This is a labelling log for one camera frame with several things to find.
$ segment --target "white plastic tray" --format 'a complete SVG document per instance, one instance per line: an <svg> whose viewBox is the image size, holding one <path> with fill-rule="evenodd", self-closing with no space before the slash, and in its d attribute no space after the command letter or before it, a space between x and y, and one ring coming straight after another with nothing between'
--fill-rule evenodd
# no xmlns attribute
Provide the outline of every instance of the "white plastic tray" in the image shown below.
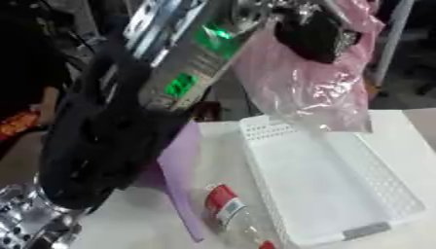
<svg viewBox="0 0 436 249"><path fill-rule="evenodd" d="M246 155L280 239L313 246L387 231L424 206L355 133L242 120Z"/></svg>

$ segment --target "floor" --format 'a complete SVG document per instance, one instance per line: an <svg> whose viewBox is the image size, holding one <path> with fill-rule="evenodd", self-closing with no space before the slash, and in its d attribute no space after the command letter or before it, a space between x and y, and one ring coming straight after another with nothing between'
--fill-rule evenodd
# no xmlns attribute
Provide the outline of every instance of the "floor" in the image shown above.
<svg viewBox="0 0 436 249"><path fill-rule="evenodd" d="M32 181L37 170L43 134L35 132L24 135L0 160L0 190L10 184Z"/></svg>
<svg viewBox="0 0 436 249"><path fill-rule="evenodd" d="M425 96L416 94L417 88L436 78L427 70L416 70L410 74L410 68L417 63L434 64L436 71L436 52L424 49L419 42L403 42L393 59L383 82L383 91L371 103L371 109L420 109L436 107L436 89Z"/></svg>

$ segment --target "pink plastic bag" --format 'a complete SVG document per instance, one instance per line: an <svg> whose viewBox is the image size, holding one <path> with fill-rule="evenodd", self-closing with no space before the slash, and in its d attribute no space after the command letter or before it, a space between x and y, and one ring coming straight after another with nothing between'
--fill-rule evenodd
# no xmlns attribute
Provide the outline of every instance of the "pink plastic bag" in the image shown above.
<svg viewBox="0 0 436 249"><path fill-rule="evenodd" d="M363 70L382 23L366 0L334 3L349 28L363 33L333 64L296 55L273 36L275 22L251 38L236 60L236 74L261 111L288 123L335 131L370 131Z"/></svg>

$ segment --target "white table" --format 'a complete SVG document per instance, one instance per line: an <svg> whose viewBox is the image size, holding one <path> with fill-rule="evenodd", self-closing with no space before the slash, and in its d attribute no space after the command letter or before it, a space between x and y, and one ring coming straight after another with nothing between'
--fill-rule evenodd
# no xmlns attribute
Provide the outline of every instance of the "white table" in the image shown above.
<svg viewBox="0 0 436 249"><path fill-rule="evenodd" d="M419 221L393 231L323 248L436 248L436 155L401 111L373 111L372 118L375 133L365 135L365 139L428 211ZM201 132L201 154L194 168L193 187L229 184L254 207L262 228L276 240L272 222L245 163L237 123L202 124ZM115 193L82 224L84 229L72 249L229 248L210 231L206 231L204 242L195 244L168 197L155 190Z"/></svg>

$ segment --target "robotic arm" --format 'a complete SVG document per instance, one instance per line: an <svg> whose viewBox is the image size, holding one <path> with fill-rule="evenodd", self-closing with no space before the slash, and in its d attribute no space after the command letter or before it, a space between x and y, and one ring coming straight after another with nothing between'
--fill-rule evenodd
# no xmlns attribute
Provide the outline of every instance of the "robotic arm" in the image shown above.
<svg viewBox="0 0 436 249"><path fill-rule="evenodd" d="M0 191L0 248L65 248L190 119L270 0L145 0L60 104L35 181Z"/></svg>

